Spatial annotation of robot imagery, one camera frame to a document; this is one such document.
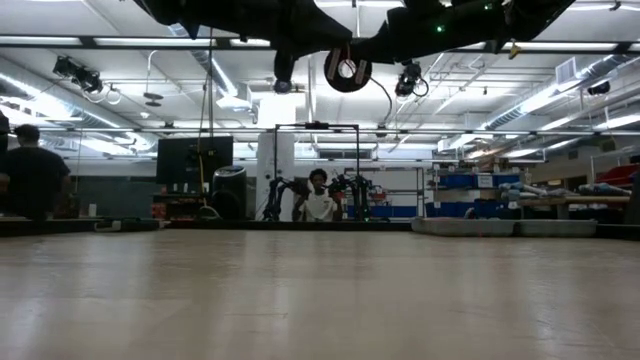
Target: dark hair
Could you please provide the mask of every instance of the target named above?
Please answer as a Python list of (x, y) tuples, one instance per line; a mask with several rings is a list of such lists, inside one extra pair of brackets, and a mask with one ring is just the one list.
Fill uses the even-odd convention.
[(20, 125), (13, 130), (13, 133), (28, 142), (38, 142), (40, 140), (40, 130), (33, 125)]
[(316, 175), (320, 175), (322, 176), (322, 178), (324, 179), (325, 182), (327, 182), (328, 176), (327, 176), (327, 172), (322, 170), (322, 169), (315, 169), (311, 172), (311, 174), (309, 174), (309, 180), (313, 180), (313, 177)]

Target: ceiling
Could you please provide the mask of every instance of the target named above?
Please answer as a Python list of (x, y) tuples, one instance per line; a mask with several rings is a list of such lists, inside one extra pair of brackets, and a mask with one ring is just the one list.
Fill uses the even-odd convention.
[[(386, 11), (397, 6), (394, 1), (361, 1), (359, 9), (351, 8), (350, 1), (317, 0), (328, 15), (361, 37), (372, 36), (385, 19)], [(546, 41), (638, 41), (637, 26), (639, 1), (623, 1), (617, 11), (609, 11), (612, 1), (578, 0), (562, 17), (536, 40)], [(359, 11), (360, 21), (356, 18)], [(0, 34), (22, 35), (102, 35), (102, 36), (170, 36), (167, 27), (147, 16), (132, 0), (4, 0), (0, 3)], [(232, 35), (216, 31), (215, 35)], [(199, 127), (202, 118), (202, 85), (205, 71), (189, 51), (159, 51), (151, 60), (147, 80), (147, 60), (150, 51), (138, 50), (64, 50), (2, 48), (0, 57), (24, 67), (52, 83), (76, 94), (78, 88), (52, 73), (58, 56), (70, 56), (81, 64), (98, 70), (101, 79), (117, 88), (122, 100), (117, 105), (107, 101), (98, 103), (110, 113), (119, 115), (144, 127), (160, 127), (174, 122), (178, 127)], [(218, 51), (214, 54), (225, 74), (235, 83), (248, 84), (254, 100), (273, 96), (269, 91), (273, 79), (274, 51)], [(293, 81), (308, 91), (308, 70), (318, 69), (315, 86), (314, 120), (375, 127), (389, 111), (384, 91), (373, 83), (363, 90), (342, 94), (333, 90), (322, 74), (325, 53), (300, 59)], [(521, 54), (514, 60), (507, 55), (492, 54), (436, 54), (417, 59), (423, 71), (432, 66), (428, 96), (402, 104), (393, 93), (402, 66), (374, 65), (373, 77), (392, 95), (392, 111), (387, 120), (390, 127), (403, 129), (455, 129), (475, 128), (488, 114), (522, 100), (544, 83), (555, 78), (556, 66), (571, 55)], [(579, 63), (602, 56), (585, 56)], [(636, 80), (634, 71), (625, 70), (616, 77), (612, 91), (624, 91)], [(145, 105), (142, 94), (151, 91), (165, 97), (162, 106)], [(308, 120), (304, 91), (287, 95), (296, 104), (299, 122)], [(97, 101), (101, 95), (92, 96)], [(549, 106), (538, 109), (527, 121), (510, 124), (510, 128), (538, 129), (580, 108), (577, 93), (564, 96)], [(216, 128), (252, 127), (252, 118), (215, 106), (213, 117)], [(238, 141), (255, 141), (255, 134), (236, 135)], [(435, 143), (439, 135), (414, 136), (407, 143)], [(320, 136), (318, 141), (349, 142), (350, 137)]]

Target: black cylinder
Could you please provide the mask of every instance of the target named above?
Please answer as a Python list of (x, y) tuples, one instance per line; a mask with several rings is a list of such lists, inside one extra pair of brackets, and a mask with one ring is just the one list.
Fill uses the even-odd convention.
[(247, 170), (242, 166), (225, 166), (215, 171), (211, 186), (211, 207), (224, 220), (247, 217)]

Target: person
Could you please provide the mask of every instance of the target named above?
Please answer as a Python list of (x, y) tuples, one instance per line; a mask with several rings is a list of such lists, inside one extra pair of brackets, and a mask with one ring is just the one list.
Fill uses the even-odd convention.
[(322, 169), (313, 170), (309, 174), (309, 181), (313, 187), (306, 197), (300, 197), (293, 209), (293, 221), (304, 217), (306, 221), (340, 221), (342, 220), (342, 205), (340, 199), (329, 196), (325, 187), (327, 173)]
[(58, 193), (70, 182), (69, 168), (59, 155), (38, 146), (37, 127), (21, 125), (14, 134), (20, 147), (0, 158), (5, 208), (18, 216), (44, 221), (53, 211)]

